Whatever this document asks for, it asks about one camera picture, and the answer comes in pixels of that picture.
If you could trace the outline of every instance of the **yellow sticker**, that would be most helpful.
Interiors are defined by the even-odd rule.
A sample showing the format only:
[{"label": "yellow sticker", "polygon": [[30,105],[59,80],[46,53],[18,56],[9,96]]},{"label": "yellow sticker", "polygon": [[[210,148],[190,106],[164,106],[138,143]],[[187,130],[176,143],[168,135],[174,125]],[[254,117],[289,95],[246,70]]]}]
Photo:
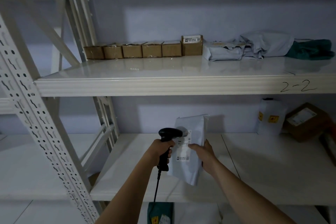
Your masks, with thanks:
[{"label": "yellow sticker", "polygon": [[152,217],[152,224],[158,224],[158,223],[159,223],[159,217],[158,216]]},{"label": "yellow sticker", "polygon": [[270,117],[268,118],[269,123],[277,123],[278,120],[279,120],[279,116],[276,116],[276,115],[270,115]]},{"label": "yellow sticker", "polygon": [[262,112],[259,112],[259,120],[260,120],[260,121],[263,121],[263,117],[264,117],[263,113],[262,113]]}]

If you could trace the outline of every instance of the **stack of parcels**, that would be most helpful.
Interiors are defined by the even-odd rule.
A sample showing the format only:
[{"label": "stack of parcels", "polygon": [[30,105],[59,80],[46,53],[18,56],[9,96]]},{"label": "stack of parcels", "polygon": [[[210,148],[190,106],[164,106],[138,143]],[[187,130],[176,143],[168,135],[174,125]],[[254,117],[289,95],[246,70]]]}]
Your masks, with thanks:
[{"label": "stack of parcels", "polygon": [[205,41],[203,57],[215,61],[285,56],[293,41],[293,36],[283,32],[253,31],[227,42]]}]

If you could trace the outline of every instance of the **grey plastic mailer bag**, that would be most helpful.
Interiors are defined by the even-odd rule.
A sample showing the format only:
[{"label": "grey plastic mailer bag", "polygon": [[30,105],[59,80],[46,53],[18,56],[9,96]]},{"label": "grey plastic mailer bag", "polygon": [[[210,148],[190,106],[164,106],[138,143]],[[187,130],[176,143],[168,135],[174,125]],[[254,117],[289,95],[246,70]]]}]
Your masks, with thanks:
[{"label": "grey plastic mailer bag", "polygon": [[208,119],[208,114],[176,119],[175,128],[187,130],[188,135],[174,139],[176,145],[172,148],[168,175],[175,176],[190,185],[197,185],[202,161],[188,144],[204,145]]}]

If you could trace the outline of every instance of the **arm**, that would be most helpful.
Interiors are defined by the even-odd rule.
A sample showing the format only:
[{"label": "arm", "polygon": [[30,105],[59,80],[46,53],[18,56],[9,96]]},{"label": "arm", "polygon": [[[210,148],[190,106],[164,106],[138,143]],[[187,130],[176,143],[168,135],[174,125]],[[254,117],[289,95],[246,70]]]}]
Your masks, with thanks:
[{"label": "arm", "polygon": [[174,141],[154,140],[95,224],[137,224],[152,169],[158,165],[160,155],[174,145]]},{"label": "arm", "polygon": [[215,157],[208,140],[204,146],[190,144],[202,165],[219,184],[239,219],[244,224],[295,224],[270,201],[241,181]]}]

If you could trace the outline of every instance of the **forearm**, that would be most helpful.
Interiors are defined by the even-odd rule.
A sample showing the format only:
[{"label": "forearm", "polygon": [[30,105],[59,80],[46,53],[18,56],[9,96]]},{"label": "forearm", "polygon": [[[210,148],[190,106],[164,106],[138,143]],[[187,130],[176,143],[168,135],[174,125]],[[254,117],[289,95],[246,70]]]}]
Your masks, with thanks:
[{"label": "forearm", "polygon": [[153,165],[144,155],[96,224],[137,224]]},{"label": "forearm", "polygon": [[244,224],[295,223],[270,201],[237,178],[218,160],[214,160],[212,176]]}]

